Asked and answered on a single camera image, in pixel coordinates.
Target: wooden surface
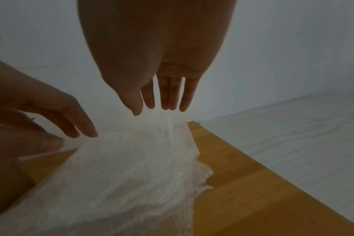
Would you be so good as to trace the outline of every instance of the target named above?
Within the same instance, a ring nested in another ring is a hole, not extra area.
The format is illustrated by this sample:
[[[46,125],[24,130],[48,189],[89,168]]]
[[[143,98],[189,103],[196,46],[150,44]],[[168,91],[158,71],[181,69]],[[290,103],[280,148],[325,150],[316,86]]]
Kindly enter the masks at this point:
[[[354,225],[196,123],[189,123],[214,189],[194,206],[195,236],[354,236]],[[38,183],[72,153],[29,161]]]

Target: white tissue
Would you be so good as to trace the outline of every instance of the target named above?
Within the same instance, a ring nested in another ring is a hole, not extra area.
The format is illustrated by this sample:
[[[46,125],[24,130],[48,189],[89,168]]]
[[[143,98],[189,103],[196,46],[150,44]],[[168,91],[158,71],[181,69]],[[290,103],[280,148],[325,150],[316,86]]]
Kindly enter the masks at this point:
[[[0,216],[0,236],[192,236],[212,171],[187,124],[102,135]]]

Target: crumpled tissue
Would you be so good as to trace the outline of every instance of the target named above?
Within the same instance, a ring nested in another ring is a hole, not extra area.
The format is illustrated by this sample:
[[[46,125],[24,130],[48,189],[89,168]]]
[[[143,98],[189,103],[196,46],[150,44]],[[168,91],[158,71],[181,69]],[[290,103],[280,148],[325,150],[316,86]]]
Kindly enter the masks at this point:
[[[192,236],[212,175],[198,157],[186,123],[101,135],[1,215],[0,236]]]

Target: fingernail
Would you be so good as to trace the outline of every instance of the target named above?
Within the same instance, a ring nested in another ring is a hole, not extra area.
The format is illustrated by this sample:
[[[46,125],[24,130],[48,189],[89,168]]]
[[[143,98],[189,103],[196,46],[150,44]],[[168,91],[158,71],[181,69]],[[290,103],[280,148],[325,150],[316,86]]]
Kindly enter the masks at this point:
[[[55,135],[49,135],[42,143],[41,149],[44,152],[55,152],[60,150],[64,145],[64,139]]]

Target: tissue paper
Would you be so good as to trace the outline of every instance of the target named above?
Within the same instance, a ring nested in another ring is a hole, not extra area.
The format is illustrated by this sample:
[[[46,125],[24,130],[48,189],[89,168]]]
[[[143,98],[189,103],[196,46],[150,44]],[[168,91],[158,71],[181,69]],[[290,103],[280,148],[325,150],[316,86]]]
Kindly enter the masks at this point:
[[[192,236],[212,171],[187,124],[101,135],[0,216],[0,236]]]

